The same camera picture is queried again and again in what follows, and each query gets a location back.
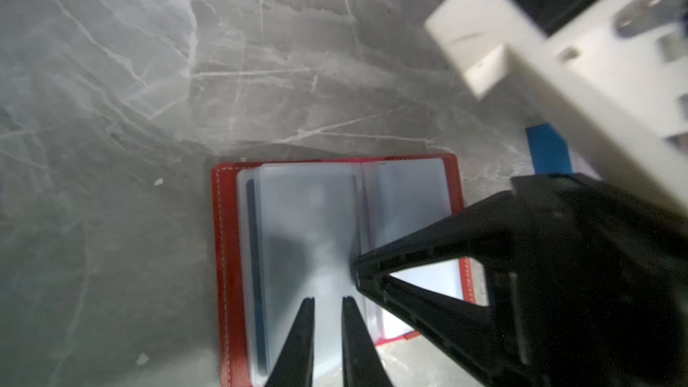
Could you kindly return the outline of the red leather card holder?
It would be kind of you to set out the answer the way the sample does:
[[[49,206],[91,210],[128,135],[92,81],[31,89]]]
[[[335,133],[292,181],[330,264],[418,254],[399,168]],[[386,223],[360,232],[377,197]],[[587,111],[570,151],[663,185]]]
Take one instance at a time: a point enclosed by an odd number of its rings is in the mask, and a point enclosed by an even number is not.
[[[258,381],[251,381],[249,368],[247,318],[245,310],[248,304],[247,276],[248,267],[241,267],[240,261],[240,228],[239,199],[236,178],[239,172],[251,170],[263,165],[293,166],[297,164],[345,163],[351,165],[390,163],[399,161],[426,161],[439,159],[440,176],[447,181],[448,202],[451,213],[455,214],[464,208],[460,170],[456,156],[453,154],[426,154],[391,157],[368,157],[358,159],[313,159],[312,161],[246,162],[221,163],[211,170],[211,193],[213,204],[213,224],[215,234],[215,259],[218,279],[218,319],[220,335],[220,385],[221,386],[259,386]],[[456,262],[459,286],[458,299],[477,304],[471,266],[468,258]]]

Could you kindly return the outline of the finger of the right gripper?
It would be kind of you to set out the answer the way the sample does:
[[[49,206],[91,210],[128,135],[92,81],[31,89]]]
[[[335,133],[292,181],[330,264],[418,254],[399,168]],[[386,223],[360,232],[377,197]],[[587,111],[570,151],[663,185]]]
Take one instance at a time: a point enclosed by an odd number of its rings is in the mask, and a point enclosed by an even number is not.
[[[357,289],[432,342],[485,386],[516,385],[512,319],[391,275],[356,275]]]
[[[516,197],[501,192],[363,254],[352,270],[358,285],[393,272],[460,258],[472,258],[492,270],[512,271],[515,231]]]

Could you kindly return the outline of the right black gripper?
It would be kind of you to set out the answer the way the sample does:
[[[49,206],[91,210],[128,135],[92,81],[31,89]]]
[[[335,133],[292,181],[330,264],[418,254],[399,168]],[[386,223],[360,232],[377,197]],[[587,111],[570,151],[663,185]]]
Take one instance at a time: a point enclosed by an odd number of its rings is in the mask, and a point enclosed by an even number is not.
[[[489,386],[684,386],[687,220],[584,175],[483,202]]]

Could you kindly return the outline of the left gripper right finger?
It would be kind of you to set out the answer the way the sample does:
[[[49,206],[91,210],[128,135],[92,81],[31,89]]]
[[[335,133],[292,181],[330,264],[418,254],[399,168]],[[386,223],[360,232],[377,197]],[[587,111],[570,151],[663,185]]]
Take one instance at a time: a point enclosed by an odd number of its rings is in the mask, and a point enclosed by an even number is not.
[[[342,299],[341,338],[344,386],[392,387],[353,297]]]

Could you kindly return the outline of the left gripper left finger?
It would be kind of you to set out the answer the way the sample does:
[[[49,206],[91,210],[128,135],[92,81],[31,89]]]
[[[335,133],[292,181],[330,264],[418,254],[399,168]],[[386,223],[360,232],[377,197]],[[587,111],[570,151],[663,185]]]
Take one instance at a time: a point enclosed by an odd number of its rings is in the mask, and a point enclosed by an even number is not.
[[[305,298],[266,387],[311,387],[315,359],[315,300]]]

